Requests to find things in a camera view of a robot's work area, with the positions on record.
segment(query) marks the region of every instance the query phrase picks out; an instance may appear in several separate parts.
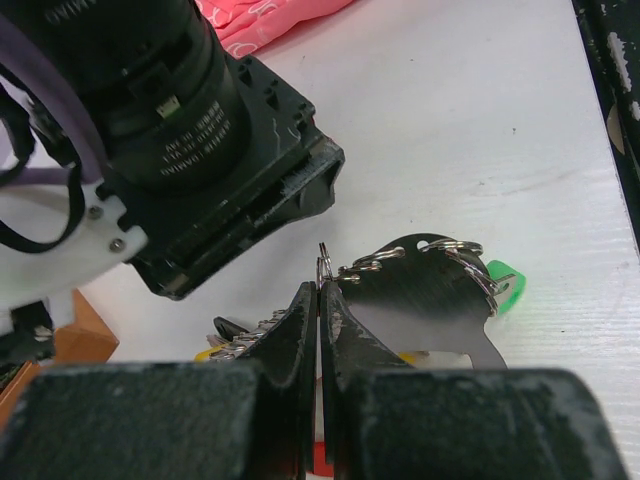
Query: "red object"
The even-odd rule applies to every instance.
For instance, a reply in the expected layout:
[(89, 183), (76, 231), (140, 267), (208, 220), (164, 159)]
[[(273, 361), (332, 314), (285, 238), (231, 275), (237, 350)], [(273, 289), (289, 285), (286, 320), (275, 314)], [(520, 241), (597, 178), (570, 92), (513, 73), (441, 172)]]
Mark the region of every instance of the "red object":
[(326, 452), (324, 442), (316, 442), (313, 446), (313, 474), (333, 478), (333, 466), (324, 461)]

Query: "brown box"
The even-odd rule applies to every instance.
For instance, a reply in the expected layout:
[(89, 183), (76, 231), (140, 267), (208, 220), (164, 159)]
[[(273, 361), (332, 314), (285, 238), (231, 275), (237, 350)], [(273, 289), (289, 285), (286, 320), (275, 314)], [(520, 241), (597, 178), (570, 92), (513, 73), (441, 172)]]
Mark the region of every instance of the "brown box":
[[(118, 339), (77, 290), (73, 292), (73, 303), (75, 322), (55, 332), (56, 356), (53, 364), (106, 362), (118, 346)], [(42, 368), (46, 367), (25, 363), (0, 394), (0, 430), (4, 428), (24, 388)]]

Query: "white plastic part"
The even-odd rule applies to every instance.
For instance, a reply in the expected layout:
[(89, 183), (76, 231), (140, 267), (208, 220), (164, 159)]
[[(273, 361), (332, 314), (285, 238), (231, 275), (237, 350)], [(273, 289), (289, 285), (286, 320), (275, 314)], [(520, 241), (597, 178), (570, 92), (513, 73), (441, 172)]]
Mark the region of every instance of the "white plastic part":
[[(0, 310), (19, 307), (52, 293), (70, 291), (139, 252), (147, 242), (140, 227), (123, 232), (117, 225), (125, 212), (116, 197), (102, 202), (94, 185), (83, 187), (87, 209), (76, 232), (50, 252), (27, 255), (0, 245)], [(22, 235), (51, 241), (64, 229), (68, 215), (65, 186), (7, 187), (0, 190), (0, 218)], [(114, 240), (119, 248), (110, 248)]]

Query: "pink cloth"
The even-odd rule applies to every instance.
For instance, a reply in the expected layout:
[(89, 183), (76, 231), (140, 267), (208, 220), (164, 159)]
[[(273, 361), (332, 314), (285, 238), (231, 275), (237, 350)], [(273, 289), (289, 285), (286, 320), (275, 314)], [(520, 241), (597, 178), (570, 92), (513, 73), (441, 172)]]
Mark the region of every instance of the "pink cloth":
[(222, 46), (242, 57), (296, 23), (337, 12), (353, 0), (196, 0)]

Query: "white tabletop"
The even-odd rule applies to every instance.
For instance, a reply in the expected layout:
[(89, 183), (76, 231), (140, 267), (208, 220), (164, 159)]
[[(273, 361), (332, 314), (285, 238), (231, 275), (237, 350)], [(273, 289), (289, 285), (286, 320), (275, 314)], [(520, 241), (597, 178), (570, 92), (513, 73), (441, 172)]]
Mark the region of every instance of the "white tabletop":
[(344, 149), (336, 204), (288, 226), (183, 302), (121, 266), (83, 291), (113, 359), (188, 360), (211, 319), (255, 324), (314, 278), (409, 233), (475, 240), (527, 291), (487, 332), (510, 367), (573, 370), (640, 474), (640, 268), (569, 0), (362, 0), (260, 58)]

